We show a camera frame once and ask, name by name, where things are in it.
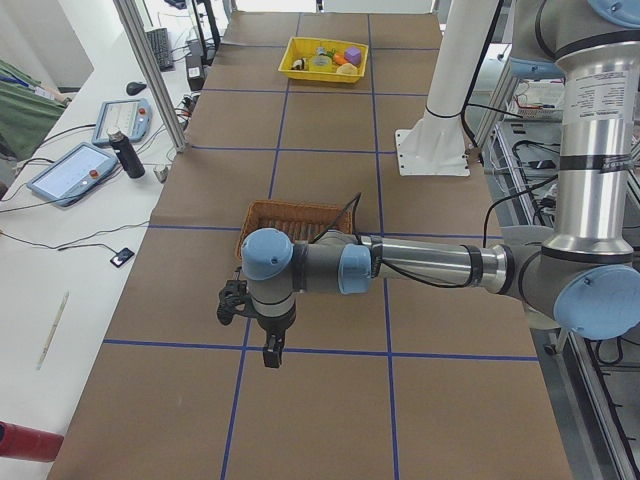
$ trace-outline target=black thermos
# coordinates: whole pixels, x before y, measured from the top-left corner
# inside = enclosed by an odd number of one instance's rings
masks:
[[[116,152],[122,168],[131,178],[140,178],[144,175],[144,167],[133,149],[129,137],[120,131],[119,127],[110,127],[107,130],[109,145]]]

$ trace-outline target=computer mouse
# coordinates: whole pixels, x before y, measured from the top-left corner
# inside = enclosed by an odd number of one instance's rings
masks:
[[[127,95],[134,96],[139,94],[142,90],[147,88],[146,83],[142,82],[129,82],[127,83]]]

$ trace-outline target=yellow basket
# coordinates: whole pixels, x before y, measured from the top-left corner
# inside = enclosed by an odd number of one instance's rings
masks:
[[[332,63],[332,72],[309,72],[306,70],[291,70],[293,62],[301,58],[310,59],[315,56],[316,49],[324,47],[326,51],[336,50],[343,53],[349,47],[357,47],[362,54],[362,62],[358,65],[357,75],[343,75],[336,73],[338,65]],[[367,57],[369,56],[369,47],[362,43],[343,42],[341,40],[327,40],[324,38],[304,38],[291,37],[287,51],[280,62],[278,71],[284,73],[289,78],[296,80],[315,80],[319,82],[340,82],[340,83],[356,83],[364,77],[364,71],[367,66]]]

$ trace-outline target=pen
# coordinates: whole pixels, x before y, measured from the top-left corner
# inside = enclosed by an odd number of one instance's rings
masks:
[[[62,318],[62,312],[64,312],[64,307],[67,305],[67,300],[69,299],[69,292],[65,292],[62,296],[62,303],[60,304],[60,308],[58,308],[58,313],[56,314],[56,318],[53,321],[53,325],[51,325],[51,331],[49,332],[49,337],[44,344],[44,348],[42,349],[42,354],[40,355],[40,360],[38,360],[38,366],[36,370],[40,370],[42,368],[42,364],[44,363],[44,358],[47,356],[47,352],[49,351],[49,346],[51,345],[51,341],[53,340],[53,335],[56,333],[56,328],[58,328],[58,324],[60,323],[60,318]]]

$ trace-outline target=white table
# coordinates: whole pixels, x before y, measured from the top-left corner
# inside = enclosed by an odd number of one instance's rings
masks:
[[[190,93],[184,68],[183,62],[177,62],[174,71],[163,74],[175,104],[183,94]],[[129,98],[124,91],[125,85],[129,81],[140,80],[144,79],[128,40],[122,35],[51,134],[76,125],[94,123],[103,101]],[[152,108],[155,107],[149,89],[138,97],[146,98]],[[162,125],[155,108],[153,113],[150,133]],[[87,129],[62,136],[47,143],[34,156],[55,160],[78,143],[90,142],[91,134],[92,130]],[[167,164],[166,155],[171,146],[168,134],[160,133],[140,158],[143,163]],[[27,165],[5,198],[43,168]],[[162,190],[153,174],[153,165],[145,168],[147,173],[143,177],[133,180],[123,172],[71,207],[44,205],[0,213],[0,229],[29,241],[58,245],[99,230],[144,222],[149,219]],[[0,211],[42,201],[22,187],[14,199],[0,203]],[[145,231],[145,227],[123,230],[86,243],[102,242],[115,250],[126,246],[137,252]],[[112,256],[111,252],[100,247],[58,252],[0,236],[1,420],[66,433],[135,261],[134,257],[117,269],[109,263]],[[37,370],[38,360],[67,291],[69,299],[60,324],[44,364]],[[0,458],[0,478],[41,479],[47,476],[50,467],[51,464]]]

